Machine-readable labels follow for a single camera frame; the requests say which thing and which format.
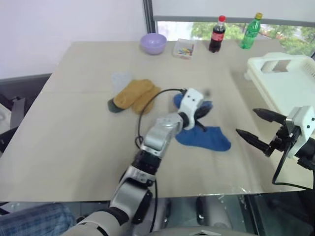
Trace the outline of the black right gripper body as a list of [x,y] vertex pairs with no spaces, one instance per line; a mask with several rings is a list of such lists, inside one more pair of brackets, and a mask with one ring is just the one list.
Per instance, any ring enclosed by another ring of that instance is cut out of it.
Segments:
[[287,144],[289,144],[288,150],[290,150],[300,135],[301,128],[299,126],[294,125],[292,121],[284,120],[264,152],[265,156],[270,157],[274,150],[285,151]]

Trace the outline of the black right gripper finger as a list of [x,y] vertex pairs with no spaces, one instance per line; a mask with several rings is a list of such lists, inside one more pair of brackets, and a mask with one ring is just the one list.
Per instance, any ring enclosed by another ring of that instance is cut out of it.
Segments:
[[253,112],[268,122],[284,123],[286,120],[286,116],[263,108],[254,108]]
[[267,143],[261,141],[256,135],[241,129],[236,132],[250,145],[262,151],[265,155],[271,155],[270,147]]

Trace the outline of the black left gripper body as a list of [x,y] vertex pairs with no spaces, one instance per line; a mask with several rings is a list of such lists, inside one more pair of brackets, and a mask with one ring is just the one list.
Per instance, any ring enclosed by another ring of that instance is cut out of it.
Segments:
[[211,110],[210,106],[201,106],[194,113],[194,119],[199,120],[205,117]]

